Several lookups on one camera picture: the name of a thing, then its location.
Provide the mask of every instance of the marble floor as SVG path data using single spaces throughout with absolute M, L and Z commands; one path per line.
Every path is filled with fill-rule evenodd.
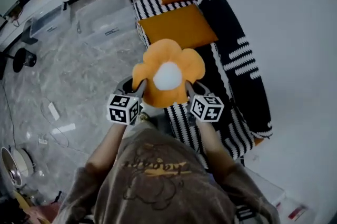
M 92 1 L 74 3 L 72 18 L 76 10 Z M 48 43 L 14 45 L 11 55 L 25 47 L 37 55 L 36 65 L 14 73 L 8 61 L 1 81 L 15 135 L 1 88 L 0 145 L 12 147 L 15 138 L 16 146 L 31 156 L 35 172 L 25 189 L 35 193 L 40 202 L 54 200 L 59 191 L 69 191 L 75 169 L 85 163 L 111 126 L 105 108 L 109 94 L 131 75 L 145 51 L 136 29 L 95 46 L 81 43 L 72 21 L 71 28 Z M 60 114 L 57 121 L 47 108 L 50 102 Z M 75 129 L 52 134 L 69 124 L 75 124 Z M 11 187 L 7 178 L 6 185 Z

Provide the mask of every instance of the flower-shaped pillow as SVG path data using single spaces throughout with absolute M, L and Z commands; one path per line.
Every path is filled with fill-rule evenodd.
M 166 108 L 174 102 L 188 101 L 185 81 L 192 84 L 205 75 L 205 63 L 190 48 L 182 50 L 173 40 L 160 40 L 150 45 L 132 72 L 132 89 L 136 90 L 147 79 L 144 101 L 157 108 Z

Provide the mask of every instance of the white box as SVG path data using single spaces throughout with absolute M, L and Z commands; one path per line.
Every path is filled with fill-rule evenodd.
M 106 108 L 110 122 L 129 125 L 140 112 L 140 100 L 134 96 L 111 94 Z
M 52 36 L 69 29 L 70 25 L 70 7 L 66 3 L 60 3 L 52 11 L 42 9 L 34 15 L 29 36 L 47 42 Z
M 268 202 L 270 202 L 275 207 L 280 203 L 281 200 L 285 198 L 285 191 L 278 186 L 272 184 L 268 180 L 259 176 L 252 170 L 244 167 L 246 173 L 254 181 L 257 187 L 261 190 L 262 194 L 266 197 Z
M 88 45 L 104 43 L 136 28 L 130 0 L 96 0 L 76 12 L 78 39 Z
M 202 122 L 217 122 L 224 104 L 217 96 L 195 95 L 190 112 Z
M 285 197 L 276 206 L 282 224 L 313 224 L 316 213 L 308 206 Z

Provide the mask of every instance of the plastic bin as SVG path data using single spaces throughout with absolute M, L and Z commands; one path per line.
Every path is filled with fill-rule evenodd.
M 76 12 L 76 22 L 78 38 L 89 45 L 136 28 L 130 0 L 96 0 Z
M 282 224 L 313 224 L 316 212 L 301 202 L 284 198 L 276 206 Z
M 48 41 L 52 36 L 70 27 L 70 7 L 60 4 L 52 11 L 42 10 L 32 18 L 30 37 Z

